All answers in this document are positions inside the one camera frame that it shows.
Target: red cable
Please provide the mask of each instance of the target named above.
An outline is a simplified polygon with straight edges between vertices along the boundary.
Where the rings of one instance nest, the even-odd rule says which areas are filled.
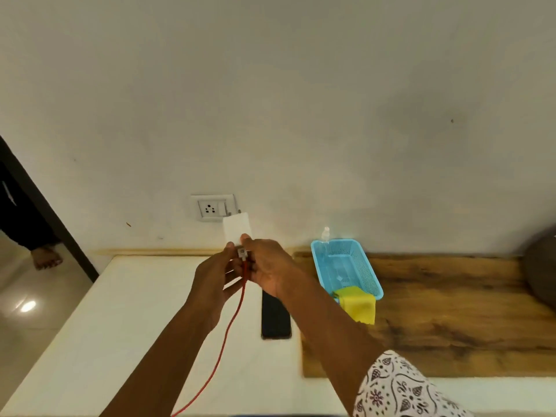
[[[210,382],[210,380],[212,379],[212,377],[214,376],[214,373],[216,373],[216,369],[218,368],[218,365],[220,364],[220,359],[222,358],[222,353],[224,352],[224,346],[226,345],[226,338],[228,338],[228,332],[232,326],[232,323],[234,321],[234,319],[236,318],[237,314],[240,311],[240,307],[241,307],[241,303],[243,303],[243,297],[245,295],[245,283],[247,282],[247,260],[245,260],[243,262],[243,275],[242,275],[242,280],[243,280],[243,284],[241,286],[241,297],[240,297],[240,303],[237,305],[237,309],[236,312],[233,314],[232,316],[232,320],[230,320],[230,323],[228,323],[228,327],[226,328],[226,333],[224,333],[224,342],[222,343],[222,348],[220,349],[220,354],[218,355],[218,360],[216,360],[216,365],[214,366],[214,369],[212,369],[212,373],[210,374],[210,376],[208,377],[207,381],[205,382],[205,384],[203,385],[203,387],[199,390],[199,392],[197,392],[197,395],[195,395],[193,397],[193,399],[191,401],[189,401],[185,407],[183,407],[181,410],[179,410],[177,413],[172,414],[170,417],[176,417],[176,415],[178,415],[179,413],[185,411],[185,409],[187,407],[189,407],[191,404],[193,404],[193,401],[195,401],[198,396],[201,394],[201,392],[203,392],[205,390],[205,387],[207,387],[208,383]]]

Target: wooden surface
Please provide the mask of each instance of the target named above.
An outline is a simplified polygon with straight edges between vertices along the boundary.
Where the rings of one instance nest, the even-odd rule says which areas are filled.
[[[310,254],[294,255],[315,276]],[[556,315],[518,259],[373,256],[384,289],[369,332],[426,376],[556,376]],[[302,341],[303,375],[326,377]]]

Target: plastic basket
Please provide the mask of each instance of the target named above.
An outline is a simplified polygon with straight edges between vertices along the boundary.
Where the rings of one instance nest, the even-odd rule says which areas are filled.
[[[351,238],[332,239],[326,243],[311,243],[316,273],[320,285],[332,295],[340,288],[357,286],[377,300],[384,296],[375,271],[358,241]]]

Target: patterned fabric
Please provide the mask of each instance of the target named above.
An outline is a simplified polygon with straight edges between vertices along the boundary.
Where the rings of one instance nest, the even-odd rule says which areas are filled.
[[[353,417],[472,417],[442,396],[412,364],[394,351],[373,363],[359,387]]]

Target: white wall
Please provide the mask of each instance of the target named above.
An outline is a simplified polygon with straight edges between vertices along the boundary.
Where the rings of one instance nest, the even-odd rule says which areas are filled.
[[[508,253],[556,218],[555,9],[0,0],[0,134],[89,254],[222,246],[193,192],[287,246]]]

